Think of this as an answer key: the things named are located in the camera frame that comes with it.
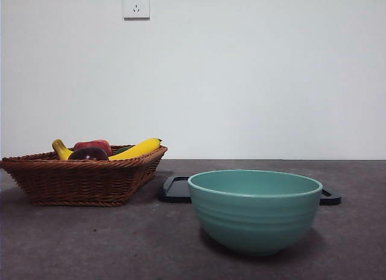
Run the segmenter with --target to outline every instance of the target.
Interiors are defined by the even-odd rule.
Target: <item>plum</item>
[[[107,161],[109,157],[106,151],[99,147],[85,147],[75,150],[68,159],[90,159],[92,161]]]

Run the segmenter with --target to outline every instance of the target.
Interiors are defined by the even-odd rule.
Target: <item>electrical socket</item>
[[[149,19],[150,0],[124,0],[123,17],[126,19]]]

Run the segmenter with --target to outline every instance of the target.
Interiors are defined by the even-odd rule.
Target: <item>green bowl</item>
[[[312,226],[322,184],[290,173],[218,170],[188,179],[202,228],[239,253],[271,255],[299,241]]]

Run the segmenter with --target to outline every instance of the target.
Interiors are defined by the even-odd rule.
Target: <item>brown basket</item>
[[[129,145],[113,145],[116,151]],[[121,206],[151,180],[167,151],[160,146],[118,161],[61,161],[56,152],[3,158],[3,168],[38,206]]]

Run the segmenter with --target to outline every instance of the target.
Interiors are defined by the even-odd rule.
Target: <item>dark gray table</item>
[[[313,228],[266,258],[237,255],[200,228],[191,204],[162,203],[167,177],[248,168],[320,180],[343,196]],[[386,161],[163,160],[118,208],[31,206],[1,182],[1,279],[386,279]]]

